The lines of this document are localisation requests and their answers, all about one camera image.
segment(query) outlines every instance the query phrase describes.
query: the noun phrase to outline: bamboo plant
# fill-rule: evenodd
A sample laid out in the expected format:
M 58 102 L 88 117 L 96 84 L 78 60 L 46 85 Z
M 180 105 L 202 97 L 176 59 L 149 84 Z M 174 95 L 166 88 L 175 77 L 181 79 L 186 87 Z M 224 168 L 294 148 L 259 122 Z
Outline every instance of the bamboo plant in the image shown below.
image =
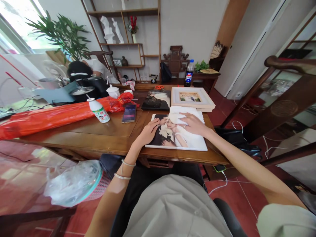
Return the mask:
M 46 37 L 52 42 L 50 44 L 60 46 L 65 54 L 64 63 L 67 61 L 67 56 L 71 56 L 76 61 L 87 58 L 84 55 L 88 52 L 87 43 L 85 42 L 90 41 L 86 37 L 78 36 L 79 32 L 90 33 L 84 29 L 84 25 L 78 26 L 76 22 L 60 14 L 57 16 L 58 21 L 54 21 L 48 11 L 46 11 L 46 14 L 47 16 L 44 17 L 39 16 L 40 20 L 37 23 L 27 19 L 30 22 L 26 23 L 35 28 L 33 33 L 42 33 L 38 37 Z

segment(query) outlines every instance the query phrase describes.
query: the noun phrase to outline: wedding photo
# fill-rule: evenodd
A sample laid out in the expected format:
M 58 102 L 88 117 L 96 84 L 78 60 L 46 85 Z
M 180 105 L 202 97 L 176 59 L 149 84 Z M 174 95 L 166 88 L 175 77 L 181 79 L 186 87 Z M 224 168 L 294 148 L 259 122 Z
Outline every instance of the wedding photo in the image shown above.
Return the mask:
M 177 124 L 180 114 L 152 115 L 159 119 L 154 139 L 146 147 L 207 151 L 204 138 L 185 130 L 184 124 Z
M 169 110 L 171 104 L 170 91 L 149 91 L 142 105 L 143 110 Z
M 202 100 L 195 92 L 179 92 L 180 100 L 186 102 L 201 102 Z

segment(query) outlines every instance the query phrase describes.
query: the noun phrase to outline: white photo frame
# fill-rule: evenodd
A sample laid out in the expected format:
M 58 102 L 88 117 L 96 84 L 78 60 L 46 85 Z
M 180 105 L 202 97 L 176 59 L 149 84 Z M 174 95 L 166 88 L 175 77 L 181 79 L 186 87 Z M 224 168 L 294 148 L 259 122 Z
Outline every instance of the white photo frame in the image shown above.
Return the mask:
M 172 87 L 171 106 L 194 107 L 198 111 L 212 112 L 214 102 L 203 88 L 200 87 Z

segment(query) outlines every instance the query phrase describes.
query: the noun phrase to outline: power outlet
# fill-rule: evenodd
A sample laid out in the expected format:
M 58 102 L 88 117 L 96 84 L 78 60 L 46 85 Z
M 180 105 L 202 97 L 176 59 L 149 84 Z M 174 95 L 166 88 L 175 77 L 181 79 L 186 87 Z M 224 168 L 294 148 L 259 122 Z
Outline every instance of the power outlet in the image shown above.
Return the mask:
M 237 94 L 235 95 L 235 97 L 240 97 L 242 95 L 243 92 L 237 92 Z

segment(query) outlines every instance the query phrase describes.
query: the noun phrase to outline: plastic bag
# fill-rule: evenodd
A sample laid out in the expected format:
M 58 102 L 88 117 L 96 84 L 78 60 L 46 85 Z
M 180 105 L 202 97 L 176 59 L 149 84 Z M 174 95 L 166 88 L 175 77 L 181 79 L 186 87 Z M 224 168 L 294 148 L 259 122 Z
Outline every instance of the plastic bag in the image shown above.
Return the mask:
M 108 112 L 123 111 L 123 104 L 132 103 L 139 107 L 131 99 L 130 92 L 122 93 L 118 99 L 110 96 L 98 99 Z M 81 102 L 58 106 L 49 109 L 40 109 L 21 112 L 13 115 L 7 122 L 0 125 L 0 140 L 13 139 L 37 133 L 43 130 L 60 127 L 69 123 L 93 117 L 89 102 Z
M 102 174 L 98 160 L 79 162 L 69 167 L 62 174 L 57 169 L 51 178 L 49 168 L 46 170 L 47 184 L 44 196 L 52 198 L 52 205 L 72 207 L 82 202 L 93 190 L 92 187 Z

